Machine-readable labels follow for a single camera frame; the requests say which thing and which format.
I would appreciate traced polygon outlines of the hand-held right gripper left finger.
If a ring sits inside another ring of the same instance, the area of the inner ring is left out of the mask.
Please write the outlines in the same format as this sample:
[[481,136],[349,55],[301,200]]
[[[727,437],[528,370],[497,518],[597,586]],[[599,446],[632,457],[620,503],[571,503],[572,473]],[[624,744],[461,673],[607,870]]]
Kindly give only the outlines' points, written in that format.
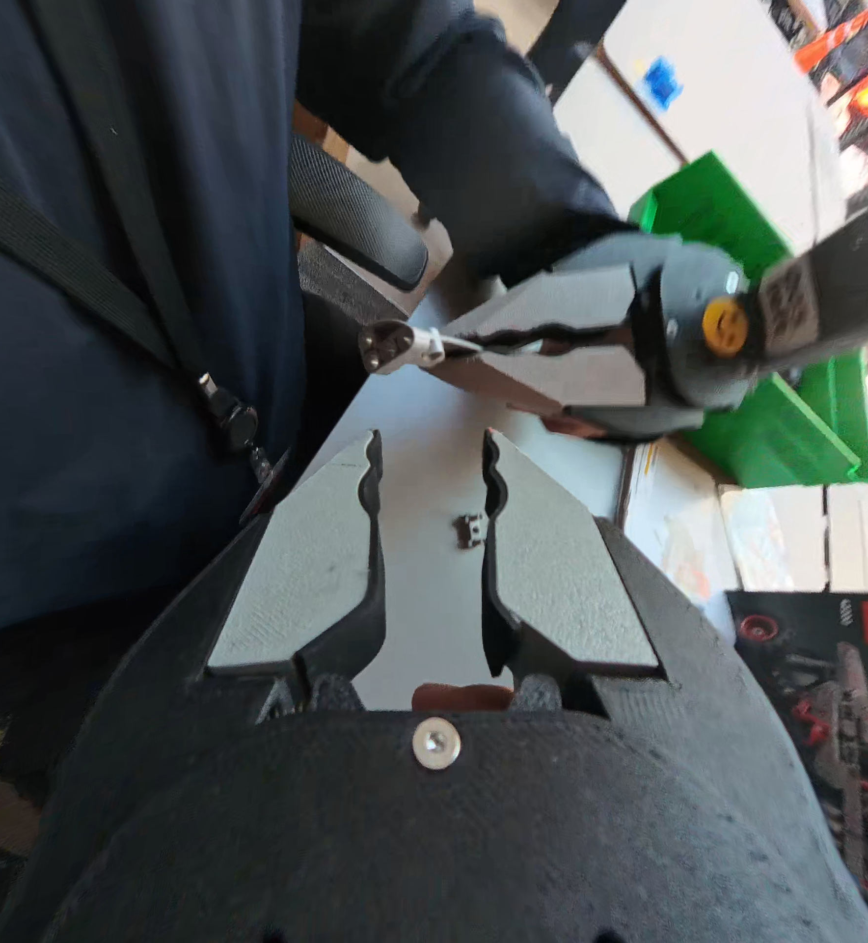
[[368,430],[273,511],[212,648],[215,676],[354,681],[386,637],[382,440]]

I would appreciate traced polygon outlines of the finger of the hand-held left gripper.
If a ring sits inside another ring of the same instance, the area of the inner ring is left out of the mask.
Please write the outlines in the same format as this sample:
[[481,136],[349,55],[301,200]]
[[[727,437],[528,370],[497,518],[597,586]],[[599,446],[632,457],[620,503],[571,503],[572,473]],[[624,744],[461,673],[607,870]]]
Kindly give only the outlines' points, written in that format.
[[643,407],[647,378],[623,346],[579,347],[559,355],[481,352],[430,369],[441,381],[541,417],[571,407]]
[[544,273],[452,321],[443,335],[476,345],[593,336],[623,325],[636,294],[629,265]]

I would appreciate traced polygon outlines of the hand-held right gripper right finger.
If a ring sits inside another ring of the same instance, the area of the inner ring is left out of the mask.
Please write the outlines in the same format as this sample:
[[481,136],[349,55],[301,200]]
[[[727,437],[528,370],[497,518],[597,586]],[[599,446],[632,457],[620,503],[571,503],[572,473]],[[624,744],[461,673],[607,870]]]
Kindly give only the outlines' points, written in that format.
[[481,626],[491,675],[658,675],[593,513],[497,430],[485,431],[482,458]]

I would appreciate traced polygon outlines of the grey tapered lego panel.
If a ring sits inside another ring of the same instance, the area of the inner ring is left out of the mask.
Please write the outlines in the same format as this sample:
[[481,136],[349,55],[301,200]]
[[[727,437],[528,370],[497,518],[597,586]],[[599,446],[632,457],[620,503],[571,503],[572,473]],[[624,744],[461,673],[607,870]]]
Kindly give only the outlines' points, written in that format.
[[398,320],[368,325],[359,333],[357,346],[362,365],[370,375],[388,375],[405,366],[432,371],[447,360],[484,352],[475,342],[443,335],[434,327],[414,327]]

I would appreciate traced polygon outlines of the person's left forearm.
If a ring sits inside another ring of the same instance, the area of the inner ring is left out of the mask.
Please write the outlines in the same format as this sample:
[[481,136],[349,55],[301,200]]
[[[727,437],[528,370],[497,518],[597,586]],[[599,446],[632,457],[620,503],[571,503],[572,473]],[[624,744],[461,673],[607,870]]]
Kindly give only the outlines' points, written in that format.
[[534,68],[470,2],[301,2],[297,98],[388,160],[479,277],[511,287],[632,229]]

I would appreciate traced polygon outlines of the open lego instruction booklet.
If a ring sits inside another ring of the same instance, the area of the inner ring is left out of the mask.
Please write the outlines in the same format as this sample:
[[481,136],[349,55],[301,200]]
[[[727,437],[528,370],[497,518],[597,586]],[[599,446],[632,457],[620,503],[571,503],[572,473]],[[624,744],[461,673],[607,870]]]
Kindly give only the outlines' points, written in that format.
[[727,593],[739,580],[712,475],[674,442],[640,445],[622,509],[627,538],[734,643]]

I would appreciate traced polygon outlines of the black lego box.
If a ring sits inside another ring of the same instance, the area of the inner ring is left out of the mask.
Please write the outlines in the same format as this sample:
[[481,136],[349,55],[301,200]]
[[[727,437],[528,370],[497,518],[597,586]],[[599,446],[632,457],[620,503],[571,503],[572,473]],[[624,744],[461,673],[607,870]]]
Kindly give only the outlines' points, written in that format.
[[793,740],[868,899],[868,593],[727,598],[735,648]]

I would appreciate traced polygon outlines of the black badge reel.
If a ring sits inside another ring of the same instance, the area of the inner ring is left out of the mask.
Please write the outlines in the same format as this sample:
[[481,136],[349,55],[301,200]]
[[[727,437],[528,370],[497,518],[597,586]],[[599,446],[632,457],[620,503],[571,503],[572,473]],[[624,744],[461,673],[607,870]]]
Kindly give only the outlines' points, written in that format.
[[218,431],[218,438],[228,454],[245,457],[255,478],[262,484],[271,473],[272,465],[258,443],[259,417],[256,409],[228,389],[217,385],[208,372],[198,378],[197,387]]

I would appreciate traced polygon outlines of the green plastic bin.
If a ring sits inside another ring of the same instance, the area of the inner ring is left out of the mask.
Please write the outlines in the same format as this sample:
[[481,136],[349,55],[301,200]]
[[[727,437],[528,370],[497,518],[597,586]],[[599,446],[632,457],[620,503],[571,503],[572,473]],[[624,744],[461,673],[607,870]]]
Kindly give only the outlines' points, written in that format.
[[[657,235],[723,249],[757,280],[790,249],[715,153],[641,195],[629,220]],[[794,387],[769,378],[734,411],[706,415],[684,439],[746,489],[868,485],[865,349],[802,372]]]

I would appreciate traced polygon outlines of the red and black machine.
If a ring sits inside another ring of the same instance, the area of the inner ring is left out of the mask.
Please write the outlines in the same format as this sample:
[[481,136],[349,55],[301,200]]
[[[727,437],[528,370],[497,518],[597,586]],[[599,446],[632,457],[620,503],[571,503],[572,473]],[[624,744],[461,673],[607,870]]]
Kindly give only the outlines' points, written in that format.
[[788,2],[789,46],[835,120],[841,151],[868,156],[868,1]]

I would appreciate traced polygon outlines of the white printed leaflet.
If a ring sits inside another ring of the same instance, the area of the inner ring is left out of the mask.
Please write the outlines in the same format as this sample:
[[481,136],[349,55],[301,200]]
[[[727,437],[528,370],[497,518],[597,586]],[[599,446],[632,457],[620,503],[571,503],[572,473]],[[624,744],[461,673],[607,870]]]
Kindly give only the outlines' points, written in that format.
[[738,586],[746,591],[828,588],[823,488],[720,486],[720,509]]

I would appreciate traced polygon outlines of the person's dark blue torso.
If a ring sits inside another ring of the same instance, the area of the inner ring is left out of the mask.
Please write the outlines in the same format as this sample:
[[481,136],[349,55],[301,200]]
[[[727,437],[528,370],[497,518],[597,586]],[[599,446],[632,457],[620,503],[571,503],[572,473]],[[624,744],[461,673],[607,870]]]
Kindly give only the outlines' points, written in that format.
[[[287,197],[301,2],[104,2],[212,378],[280,456],[304,313]],[[0,2],[0,181],[140,297],[145,277],[26,2]],[[0,630],[177,582],[252,493],[193,395],[0,251]]]

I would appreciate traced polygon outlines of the black metal bar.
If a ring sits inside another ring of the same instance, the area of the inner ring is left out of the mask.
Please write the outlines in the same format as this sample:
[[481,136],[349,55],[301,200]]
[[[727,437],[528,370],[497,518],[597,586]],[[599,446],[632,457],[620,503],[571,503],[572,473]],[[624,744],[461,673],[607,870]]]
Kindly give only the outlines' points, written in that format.
[[624,5],[625,1],[558,1],[526,53],[543,84],[567,84]]

